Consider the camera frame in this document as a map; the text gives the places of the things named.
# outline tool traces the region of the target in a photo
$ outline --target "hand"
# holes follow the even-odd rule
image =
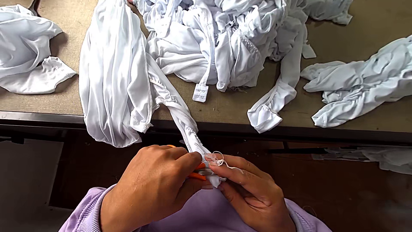
[[[103,232],[131,232],[179,211],[209,181],[186,179],[201,163],[198,152],[183,147],[144,147],[130,161],[118,184],[103,198]]]
[[[262,172],[251,162],[237,156],[223,155],[227,164],[239,169],[230,169],[225,164],[217,166],[209,162],[209,168],[230,181],[222,182],[218,189],[242,220],[259,232],[296,232],[295,224],[286,208],[283,192],[272,177]]]

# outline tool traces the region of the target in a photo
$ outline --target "brown tabletop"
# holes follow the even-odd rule
[[[21,4],[29,7],[31,0],[0,0],[0,6]],[[73,70],[79,70],[80,48],[97,0],[40,0],[39,15],[58,24],[63,34],[51,40],[52,54],[57,55]],[[302,59],[302,68],[335,60],[344,62],[366,60],[387,43],[412,34],[412,1],[356,0],[349,13],[353,19],[347,26],[329,21],[307,22],[308,40],[318,57]],[[219,92],[209,88],[205,103],[192,101],[194,83],[187,83],[174,75],[169,80],[188,105],[197,122],[249,124],[247,110],[267,93],[279,75],[279,63],[265,62],[257,86],[246,92]],[[303,90],[306,80],[296,87],[296,98],[280,112],[280,126],[314,128],[311,116],[324,104],[321,92]],[[351,120],[338,129],[412,132],[412,97],[385,103],[364,116]],[[55,93],[44,95],[18,95],[0,89],[0,111],[47,114],[82,115],[78,76],[60,84]],[[165,107],[154,113],[153,119],[171,120]]]

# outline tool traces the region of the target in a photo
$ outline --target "white garment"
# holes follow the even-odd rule
[[[316,20],[332,20],[348,25],[352,16],[348,13],[353,0],[306,0],[304,11]]]
[[[126,0],[99,0],[80,53],[79,91],[84,122],[97,141],[115,147],[141,142],[152,113],[168,107],[189,152],[210,153],[179,93],[146,52],[140,19]],[[217,187],[218,176],[208,176]]]
[[[276,37],[279,49],[273,52],[272,58],[282,59],[285,55],[281,61],[281,74],[275,86],[248,110],[250,124],[259,133],[277,126],[282,121],[278,112],[296,96],[295,86],[300,76],[302,47],[307,38],[306,20],[307,15],[302,8],[294,7],[290,9],[288,17],[279,29],[279,35]]]
[[[52,93],[75,75],[59,58],[50,57],[49,40],[61,32],[21,5],[0,7],[0,86],[19,94]]]
[[[310,80],[306,91],[324,91],[327,105],[312,116],[315,125],[341,125],[384,102],[412,95],[412,36],[389,43],[367,61],[314,64],[301,76]]]
[[[379,162],[379,168],[412,175],[412,149],[390,147],[358,147],[357,149],[328,148],[328,154],[313,154],[315,160],[349,160]]]
[[[149,32],[148,53],[165,74],[208,86],[256,86],[270,45],[286,17],[285,0],[134,0]]]

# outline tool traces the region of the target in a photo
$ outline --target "table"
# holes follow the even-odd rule
[[[30,3],[31,0],[0,0],[1,6],[21,4],[28,7]],[[97,0],[40,1],[39,15],[52,20],[64,31],[51,40],[52,55],[58,56],[75,71],[79,70],[80,48],[96,4]],[[329,21],[307,22],[308,40],[318,57],[302,59],[302,68],[334,60],[366,60],[387,43],[412,34],[410,0],[392,1],[390,5],[386,0],[374,0],[373,4],[368,0],[355,0],[349,12],[353,19],[347,26]],[[281,124],[271,131],[257,134],[250,126],[246,112],[273,87],[279,76],[280,64],[267,60],[264,67],[256,87],[246,92],[219,92],[211,86],[205,103],[192,101],[195,83],[187,83],[175,75],[168,75],[168,78],[198,122],[200,133],[264,139],[291,137],[334,142],[362,140],[379,144],[412,144],[412,97],[385,103],[333,129],[322,129],[315,127],[311,119],[324,105],[321,92],[304,91],[302,87],[307,81],[303,79],[296,87],[296,98],[279,113],[283,118]],[[78,75],[59,84],[52,94],[18,95],[0,89],[0,118],[0,124],[7,125],[34,123],[44,126],[48,123],[49,126],[84,128]],[[151,130],[174,130],[176,127],[170,120],[172,118],[167,108],[161,107],[153,115],[155,127]]]

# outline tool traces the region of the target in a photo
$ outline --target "white thread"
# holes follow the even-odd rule
[[[227,166],[228,168],[230,168],[230,169],[238,169],[238,170],[243,174],[243,170],[242,170],[242,169],[237,168],[237,167],[231,167],[231,166],[229,166],[229,165],[227,164],[227,162],[225,161],[225,157],[223,156],[223,154],[222,154],[221,152],[214,151],[214,152],[212,152],[212,154],[214,154],[215,152],[221,154],[221,155],[222,155],[222,159],[218,159],[218,158],[216,158],[216,157],[210,157],[208,154],[205,154],[205,157],[208,157],[208,158],[211,159],[211,160],[206,160],[206,161],[204,161],[203,163],[205,163],[205,162],[213,162],[213,163],[216,163],[218,166],[222,166],[223,164],[226,164],[226,166]]]

